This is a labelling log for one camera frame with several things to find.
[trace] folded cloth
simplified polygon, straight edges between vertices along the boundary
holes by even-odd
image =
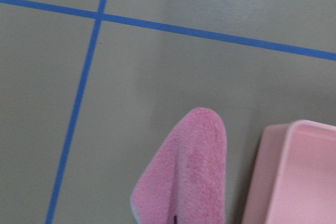
[[[214,111],[197,108],[182,118],[132,193],[138,224],[223,224],[226,144]]]

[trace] pink box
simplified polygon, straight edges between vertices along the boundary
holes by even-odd
[[[336,127],[266,127],[243,224],[317,223],[336,223]]]

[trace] blue grid line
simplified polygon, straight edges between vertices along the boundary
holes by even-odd
[[[91,63],[92,63],[92,59],[93,59],[93,55],[94,55],[94,50],[96,48],[97,39],[98,39],[98,36],[99,36],[99,30],[100,30],[101,21],[102,21],[101,17],[102,17],[102,14],[104,12],[104,9],[105,9],[106,2],[107,2],[107,0],[100,0],[99,1],[98,11],[95,14],[96,20],[94,21],[94,26],[93,26],[93,30],[92,30],[92,34],[91,34],[91,39],[90,39],[86,59],[85,59],[85,62],[84,62],[81,78],[80,78],[79,85],[78,85],[78,90],[77,90],[77,94],[76,94],[76,98],[75,98],[75,103],[74,103],[73,108],[72,108],[72,113],[71,113],[71,118],[70,118],[70,122],[69,122],[69,126],[68,126],[68,131],[67,131],[67,135],[66,135],[66,138],[65,138],[65,141],[64,141],[63,150],[62,150],[61,158],[60,158],[59,165],[58,165],[58,170],[57,170],[57,174],[56,174],[56,178],[55,178],[54,188],[53,188],[53,191],[52,191],[52,195],[51,195],[51,199],[50,199],[50,203],[49,203],[49,208],[48,208],[48,212],[47,212],[47,217],[46,217],[46,222],[45,222],[46,224],[52,224],[53,219],[54,219],[55,210],[56,210],[56,206],[57,206],[57,200],[58,200],[59,192],[60,192],[60,189],[61,189],[61,186],[62,186],[62,180],[63,180],[63,176],[64,176],[64,172],[65,172],[65,168],[66,168],[66,164],[67,164],[67,160],[68,160],[68,156],[69,156],[71,142],[72,142],[72,138],[74,136],[76,123],[77,123],[77,118],[78,118],[78,114],[79,114],[79,111],[80,111],[80,106],[81,106],[86,82],[87,82],[88,75],[89,75],[89,72],[90,72],[90,67],[91,67]]]
[[[169,25],[169,24],[164,24],[164,23],[157,23],[157,22],[152,22],[148,20],[141,20],[141,19],[136,19],[136,18],[128,18],[128,17],[117,16],[117,15],[112,15],[112,14],[105,14],[103,12],[99,12],[99,10],[98,12],[93,12],[89,10],[82,10],[82,9],[76,9],[76,8],[64,7],[64,6],[58,6],[58,5],[44,4],[44,3],[34,2],[34,1],[27,1],[27,0],[0,0],[0,3],[22,6],[22,7],[29,7],[29,8],[40,9],[40,10],[47,10],[50,12],[75,15],[75,16],[86,17],[86,18],[93,18],[93,19],[100,18],[101,20],[108,21],[108,22],[114,22],[114,23],[119,23],[119,24],[166,31],[166,32],[175,33],[175,34],[182,34],[182,35],[188,35],[188,36],[193,36],[193,37],[224,41],[224,42],[245,45],[245,46],[250,46],[250,47],[258,47],[258,48],[269,49],[269,50],[274,50],[274,51],[288,52],[288,53],[296,54],[296,55],[304,55],[304,56],[310,56],[310,57],[315,57],[315,58],[336,61],[335,52],[328,52],[328,51],[317,50],[317,49],[312,49],[312,48],[281,44],[281,43],[276,43],[276,42],[271,42],[271,41],[266,41],[266,40],[252,39],[252,38],[240,37],[240,36],[229,35],[229,34],[215,33],[212,31],[187,28],[187,27]]]

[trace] fuzzy pink fabric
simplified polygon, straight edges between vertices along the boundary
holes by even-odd
[[[138,224],[223,224],[225,169],[222,119],[210,109],[192,110],[139,179],[131,196],[135,219]]]

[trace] blue line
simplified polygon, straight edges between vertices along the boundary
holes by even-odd
[[[189,36],[205,38],[205,39],[213,39],[213,40],[240,44],[240,45],[245,45],[245,46],[250,46],[250,47],[258,47],[258,48],[270,49],[270,50],[275,50],[275,51],[288,52],[288,53],[296,54],[296,55],[305,55],[305,56],[310,56],[310,57],[316,57],[316,58],[336,61],[336,53],[334,52],[286,45],[286,44],[259,40],[259,39],[239,37],[239,36],[229,35],[229,34],[215,33],[212,31],[205,31],[205,30],[187,28],[187,27],[182,27],[182,26],[174,26],[174,25],[157,23],[157,22],[135,19],[135,18],[127,18],[127,17],[117,16],[117,15],[112,15],[112,14],[104,14],[103,10],[105,8],[106,2],[107,0],[100,0],[98,12],[93,12],[89,10],[81,10],[81,9],[75,9],[75,8],[58,6],[58,5],[50,5],[50,4],[44,4],[44,3],[39,3],[39,2],[27,1],[27,0],[0,0],[0,3],[5,3],[5,4],[47,10],[50,12],[76,15],[76,16],[81,16],[81,17],[86,17],[86,18],[94,18],[94,19],[99,18],[99,19],[102,19],[108,22],[115,22],[115,23],[120,23],[120,24],[131,25],[131,26],[138,26],[138,27],[144,27],[148,29],[166,31],[170,33],[189,35]]]
[[[81,106],[81,103],[82,103],[82,98],[83,98],[85,86],[86,86],[88,75],[89,75],[89,72],[90,72],[90,67],[91,67],[91,63],[92,63],[92,59],[93,59],[93,55],[94,55],[94,50],[96,48],[96,44],[97,44],[97,40],[98,40],[98,36],[99,36],[99,30],[100,30],[100,26],[101,26],[101,15],[104,12],[106,1],[107,0],[100,0],[100,2],[99,2],[96,20],[94,22],[94,26],[93,26],[93,30],[92,30],[92,34],[91,34],[91,39],[90,39],[90,43],[89,43],[84,67],[83,67],[81,78],[80,78],[79,85],[78,85],[78,90],[77,90],[77,94],[76,94],[76,98],[75,98],[75,103],[74,103],[73,108],[72,108],[72,114],[71,114],[71,118],[70,118],[70,122],[69,122],[69,126],[68,126],[67,135],[66,135],[66,138],[65,138],[61,158],[60,158],[59,165],[58,165],[58,170],[57,170],[57,174],[56,174],[54,188],[53,188],[53,191],[52,191],[52,196],[51,196],[51,199],[50,199],[49,209],[48,209],[48,213],[47,213],[47,217],[46,217],[46,222],[45,222],[46,224],[52,224],[53,219],[54,219],[55,210],[56,210],[56,206],[57,206],[57,200],[58,200],[59,192],[60,192],[60,189],[61,189],[61,186],[62,186],[62,180],[63,180],[63,176],[64,176],[64,172],[65,172],[65,168],[66,168],[66,164],[67,164],[67,160],[68,160],[68,156],[69,156],[69,151],[70,151],[70,148],[71,148],[71,142],[72,142],[72,138],[74,136],[78,114],[79,114],[79,111],[80,111],[80,106]]]
[[[212,31],[204,31],[199,29],[193,29],[193,28],[187,28],[182,26],[174,26],[174,25],[168,25],[163,23],[157,23],[147,20],[141,20],[141,19],[135,19],[135,18],[127,18],[122,16],[116,16],[111,14],[103,14],[102,19],[105,21],[120,23],[120,24],[126,24],[131,26],[138,26],[138,27],[144,27],[154,30],[160,30],[160,31],[167,31],[170,33],[175,34],[183,34],[183,35],[189,35],[199,38],[205,38],[205,39],[213,39],[213,40],[219,40],[234,44],[240,44],[245,46],[251,46],[251,47],[258,47],[258,48],[264,48],[264,49],[270,49],[275,51],[281,51],[281,52],[289,52],[291,54],[296,55],[305,55],[305,56],[311,56],[321,59],[328,59],[328,60],[336,60],[336,53],[334,52],[328,52],[328,51],[321,51],[316,49],[310,49],[310,48],[304,48],[304,47],[297,47],[292,45],[286,45],[276,42],[270,42],[265,40],[259,40],[259,39],[252,39],[252,38],[245,38],[245,37],[239,37],[229,34],[221,34],[221,33],[215,33]]]
[[[51,4],[45,4],[45,3],[34,2],[34,1],[29,1],[29,0],[0,0],[0,3],[28,7],[28,8],[38,9],[38,10],[47,10],[49,12],[75,15],[75,16],[80,16],[80,17],[85,17],[85,18],[96,18],[97,17],[97,12],[93,12],[90,10],[81,10],[81,9],[76,9],[76,8],[71,8],[71,7],[51,5]]]

